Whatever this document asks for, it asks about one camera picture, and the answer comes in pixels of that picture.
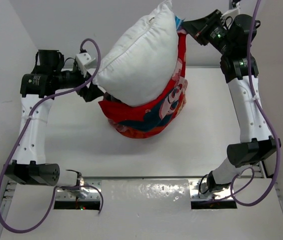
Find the white pillow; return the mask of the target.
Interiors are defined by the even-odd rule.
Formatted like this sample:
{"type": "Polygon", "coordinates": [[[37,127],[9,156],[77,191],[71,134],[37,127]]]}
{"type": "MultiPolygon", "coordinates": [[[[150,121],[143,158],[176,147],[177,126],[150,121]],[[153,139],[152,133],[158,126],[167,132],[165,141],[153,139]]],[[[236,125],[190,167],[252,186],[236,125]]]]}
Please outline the white pillow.
{"type": "Polygon", "coordinates": [[[132,107],[155,100],[177,63],[179,38],[172,6],[165,0],[130,27],[101,60],[93,83],[132,107]]]}

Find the red cartoon print pillowcase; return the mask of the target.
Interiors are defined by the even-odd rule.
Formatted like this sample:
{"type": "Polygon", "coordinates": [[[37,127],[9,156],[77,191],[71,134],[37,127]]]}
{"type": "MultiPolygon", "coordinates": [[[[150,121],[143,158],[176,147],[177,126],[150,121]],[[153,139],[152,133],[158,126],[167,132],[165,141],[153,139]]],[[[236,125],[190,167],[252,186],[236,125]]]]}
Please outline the red cartoon print pillowcase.
{"type": "Polygon", "coordinates": [[[186,31],[183,20],[175,17],[178,34],[178,57],[171,79],[159,97],[147,104],[131,107],[112,100],[105,93],[98,104],[109,124],[121,135],[146,139],[161,133],[179,115],[186,104],[186,31]]]}

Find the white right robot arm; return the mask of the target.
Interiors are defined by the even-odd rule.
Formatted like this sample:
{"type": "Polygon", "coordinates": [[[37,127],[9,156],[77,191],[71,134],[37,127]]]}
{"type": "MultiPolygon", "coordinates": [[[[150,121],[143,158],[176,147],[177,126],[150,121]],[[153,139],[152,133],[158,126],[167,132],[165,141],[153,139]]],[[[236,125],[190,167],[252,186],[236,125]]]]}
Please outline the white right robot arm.
{"type": "Polygon", "coordinates": [[[181,25],[200,45],[211,44],[221,53],[220,69],[228,85],[240,128],[240,142],[228,145],[226,159],[208,174],[206,192],[228,188],[234,176],[276,151],[275,140],[255,103],[259,94],[251,91],[251,84],[258,86],[259,70],[255,58],[248,55],[248,41],[249,35],[257,35],[260,24],[259,20],[253,20],[247,14],[231,17],[215,10],[181,25]]]}

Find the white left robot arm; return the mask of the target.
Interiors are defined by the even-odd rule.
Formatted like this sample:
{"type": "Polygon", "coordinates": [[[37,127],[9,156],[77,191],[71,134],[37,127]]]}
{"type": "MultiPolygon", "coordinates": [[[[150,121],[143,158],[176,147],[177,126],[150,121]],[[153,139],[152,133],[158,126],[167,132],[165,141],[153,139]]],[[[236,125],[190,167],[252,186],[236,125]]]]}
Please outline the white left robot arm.
{"type": "Polygon", "coordinates": [[[86,50],[74,57],[72,70],[64,70],[64,55],[58,50],[39,50],[31,73],[22,77],[21,123],[17,143],[9,157],[5,176],[20,185],[72,187],[78,185],[80,173],[47,163],[46,127],[56,92],[73,90],[85,102],[103,95],[90,82],[89,65],[94,62],[86,50]]]}

